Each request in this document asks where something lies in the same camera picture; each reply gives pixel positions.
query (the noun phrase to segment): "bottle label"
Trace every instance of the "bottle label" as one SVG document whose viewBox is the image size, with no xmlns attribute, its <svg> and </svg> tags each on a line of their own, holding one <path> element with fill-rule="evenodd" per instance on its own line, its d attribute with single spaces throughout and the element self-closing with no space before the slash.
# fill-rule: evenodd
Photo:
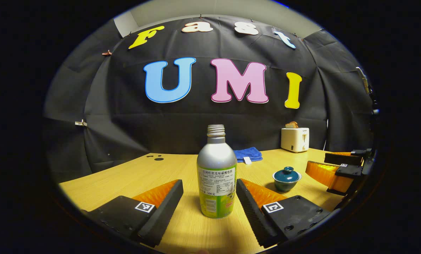
<svg viewBox="0 0 421 254">
<path fill-rule="evenodd" d="M 225 169 L 198 167 L 201 211 L 210 218 L 224 218 L 234 207 L 236 164 Z"/>
</svg>

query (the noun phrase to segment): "white toaster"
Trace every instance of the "white toaster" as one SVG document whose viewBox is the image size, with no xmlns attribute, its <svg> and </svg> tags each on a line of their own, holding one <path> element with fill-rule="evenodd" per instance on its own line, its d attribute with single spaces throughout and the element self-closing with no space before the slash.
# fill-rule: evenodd
<svg viewBox="0 0 421 254">
<path fill-rule="evenodd" d="M 309 149 L 309 128 L 282 128 L 281 148 L 292 152 L 304 152 Z"/>
</svg>

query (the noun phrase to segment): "silver aluminum bottle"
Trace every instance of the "silver aluminum bottle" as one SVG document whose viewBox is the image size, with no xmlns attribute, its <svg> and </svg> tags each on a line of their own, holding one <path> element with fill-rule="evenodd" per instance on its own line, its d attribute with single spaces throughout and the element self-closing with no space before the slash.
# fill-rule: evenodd
<svg viewBox="0 0 421 254">
<path fill-rule="evenodd" d="M 237 158 L 226 144 L 222 124 L 209 125 L 207 144 L 197 159 L 201 212 L 210 218 L 227 217 L 233 210 Z"/>
</svg>

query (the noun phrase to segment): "letter m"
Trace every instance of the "letter m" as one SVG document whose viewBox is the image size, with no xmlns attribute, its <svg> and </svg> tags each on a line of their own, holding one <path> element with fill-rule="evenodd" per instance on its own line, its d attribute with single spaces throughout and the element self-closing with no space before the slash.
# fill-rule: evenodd
<svg viewBox="0 0 421 254">
<path fill-rule="evenodd" d="M 217 90 L 211 97 L 212 101 L 231 101 L 232 96 L 228 93 L 229 84 L 238 101 L 243 99 L 249 86 L 249 95 L 246 97 L 249 102 L 268 102 L 264 80 L 264 72 L 267 67 L 264 64 L 251 62 L 243 75 L 240 75 L 234 63 L 229 59 L 216 58 L 210 63 L 217 69 Z"/>
</svg>

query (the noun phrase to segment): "wooden table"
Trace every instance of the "wooden table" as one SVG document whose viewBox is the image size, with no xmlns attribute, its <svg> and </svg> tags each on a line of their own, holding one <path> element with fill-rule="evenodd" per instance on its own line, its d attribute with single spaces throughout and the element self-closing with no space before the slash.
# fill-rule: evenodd
<svg viewBox="0 0 421 254">
<path fill-rule="evenodd" d="M 187 254 L 207 249 L 211 254 L 253 254 L 264 251 L 254 236 L 243 208 L 235 199 L 234 210 L 224 219 L 205 217 L 199 206 L 197 155 L 148 154 L 113 168 L 60 183 L 70 200 L 91 211 L 113 198 L 133 197 L 175 179 L 182 179 L 184 194 L 156 250 Z M 293 153 L 283 149 L 262 151 L 262 161 L 238 163 L 237 178 L 275 190 L 272 174 L 285 166 L 294 167 L 302 179 L 285 197 L 301 195 L 323 209 L 332 211 L 342 196 L 326 192 L 327 187 L 309 177 L 307 161 L 323 162 L 325 151 L 309 149 Z"/>
</svg>

